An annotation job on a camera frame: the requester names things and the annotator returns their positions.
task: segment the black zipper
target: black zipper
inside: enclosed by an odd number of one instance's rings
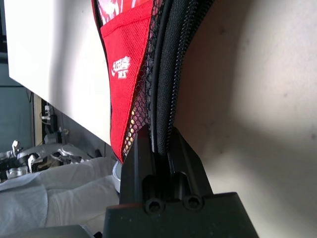
[[[186,51],[189,44],[194,37],[199,25],[201,24],[204,16],[211,7],[213,0],[190,0],[187,10],[186,17],[183,22],[181,36],[178,44],[175,74],[173,79],[172,97],[171,97],[171,107],[167,127],[167,137],[166,137],[166,148],[169,148],[170,136],[173,128],[173,123],[175,119],[177,97],[179,90],[179,82],[181,78],[182,65]]]

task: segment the black mesh pocket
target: black mesh pocket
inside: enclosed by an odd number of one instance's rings
[[[125,158],[130,150],[130,147],[133,143],[135,133],[138,132],[145,124],[149,123],[147,111],[146,111],[146,90],[145,90],[145,80],[144,77],[144,68],[143,64],[142,69],[140,70],[138,82],[134,89],[134,100],[130,112],[130,119],[128,121],[128,126],[126,134],[124,137],[123,143],[123,158]]]
[[[155,48],[159,33],[159,22],[163,8],[163,0],[154,0],[150,21],[149,38],[145,52],[145,60],[141,67],[138,82],[134,89],[134,99],[130,112],[124,143],[123,158],[127,156],[134,140],[135,133],[150,123],[151,83],[155,57]]]

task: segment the red bag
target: red bag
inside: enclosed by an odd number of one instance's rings
[[[142,112],[132,106],[135,87],[141,76],[152,6],[153,2],[148,1],[119,14],[101,27],[110,77],[111,146],[121,162],[133,142],[132,135],[145,123],[145,117],[134,119]]]

